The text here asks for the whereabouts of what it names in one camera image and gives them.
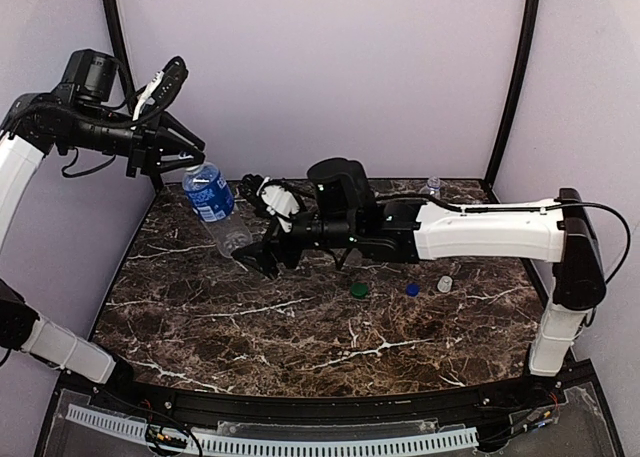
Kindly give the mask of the Pocari Sweat bottle white cap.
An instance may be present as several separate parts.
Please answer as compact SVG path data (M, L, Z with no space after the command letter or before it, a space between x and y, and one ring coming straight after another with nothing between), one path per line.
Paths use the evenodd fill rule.
M250 245L251 233L236 210L234 193L220 169L204 162L186 169L183 191L205 230L225 258Z

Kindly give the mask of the green Starbucks bottle cap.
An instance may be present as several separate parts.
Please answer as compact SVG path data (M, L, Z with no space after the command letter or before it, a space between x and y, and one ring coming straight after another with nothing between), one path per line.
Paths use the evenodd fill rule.
M349 289L352 297L356 299L363 299L369 294L369 287L365 283L356 282L353 283Z

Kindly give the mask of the blue Pepsi bottle cap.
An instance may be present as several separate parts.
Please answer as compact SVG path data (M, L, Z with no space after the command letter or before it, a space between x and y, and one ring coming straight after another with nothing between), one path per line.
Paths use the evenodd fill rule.
M416 297L419 294L419 292L420 292L420 287L415 283L411 283L406 286L406 294L409 297Z

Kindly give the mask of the Pepsi bottle blue label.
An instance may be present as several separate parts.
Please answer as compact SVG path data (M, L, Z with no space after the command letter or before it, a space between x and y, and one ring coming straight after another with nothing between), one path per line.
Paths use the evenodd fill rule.
M426 184L421 187L419 190L420 194L429 195L435 197L436 199L441 198L441 180L439 177L430 176Z

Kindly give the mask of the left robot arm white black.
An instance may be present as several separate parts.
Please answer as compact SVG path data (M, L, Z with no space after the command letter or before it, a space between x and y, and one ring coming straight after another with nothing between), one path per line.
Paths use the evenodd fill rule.
M60 190L44 194L36 176L51 152L61 156L95 151L110 161L126 160L129 178L157 178L166 172L199 166L204 142L180 124L167 109L187 79L184 60L176 56L146 87L133 92L132 114L108 106L119 61L91 49L71 54L60 83L50 92L29 93L15 100L1 123L1 234L22 216L19 206L33 199L32 223L48 230L68 226L66 236L83 237L80 220L101 220L80 209L82 202L106 205L97 188L83 185L71 198ZM77 333L56 324L7 283L1 285L1 345L104 385L126 374L129 364Z

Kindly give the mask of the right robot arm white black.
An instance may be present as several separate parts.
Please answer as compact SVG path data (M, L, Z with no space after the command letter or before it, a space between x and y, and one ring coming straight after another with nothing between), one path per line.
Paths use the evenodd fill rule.
M528 370L554 377L588 314L604 300L611 276L603 270L577 190L519 204L449 204L421 193L376 196L363 165L325 159L307 172L307 195L282 179L247 174L241 195L270 219L260 241L233 258L274 279L294 269L306 250L358 250L376 262L415 264L453 257L500 257L551 264L553 291L528 352ZM314 201L307 209L304 199Z

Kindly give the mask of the black left corner frame post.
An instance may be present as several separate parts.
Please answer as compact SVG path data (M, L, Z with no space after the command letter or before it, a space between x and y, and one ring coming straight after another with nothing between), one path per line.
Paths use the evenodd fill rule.
M102 5L112 54L119 61L118 74L120 84L125 95L125 108L130 114L132 114L134 109L132 97L136 89L129 64L117 0L102 0Z

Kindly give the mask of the black corner frame post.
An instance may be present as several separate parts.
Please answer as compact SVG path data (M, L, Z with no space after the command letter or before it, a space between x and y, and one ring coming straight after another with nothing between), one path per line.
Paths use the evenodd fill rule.
M102 5L112 54L119 61L118 74L120 84L125 95L125 108L130 114L132 114L134 109L132 97L136 89L129 64L117 0L102 0Z
M522 22L516 46L513 69L498 130L484 175L484 182L489 189L493 189L496 184L511 135L529 63L539 4L540 0L525 0L524 2Z

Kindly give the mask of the black right corner frame post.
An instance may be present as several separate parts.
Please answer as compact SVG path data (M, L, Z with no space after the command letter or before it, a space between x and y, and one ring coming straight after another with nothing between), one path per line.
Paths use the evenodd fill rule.
M540 0L525 0L524 2L522 22L516 46L513 69L498 130L484 175L484 182L489 189L493 189L496 184L511 135L529 63L539 4Z

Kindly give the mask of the black front table rail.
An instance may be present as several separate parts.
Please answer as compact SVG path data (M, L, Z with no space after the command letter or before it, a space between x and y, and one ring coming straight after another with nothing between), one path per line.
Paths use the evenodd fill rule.
M285 398L222 395L131 382L122 392L99 390L91 402L109 410L214 428L224 421L276 425L359 425L435 420L479 427L506 425L520 411L563 403L577 376L577 362L564 362L554 378L528 373L512 379L452 390L379 397Z

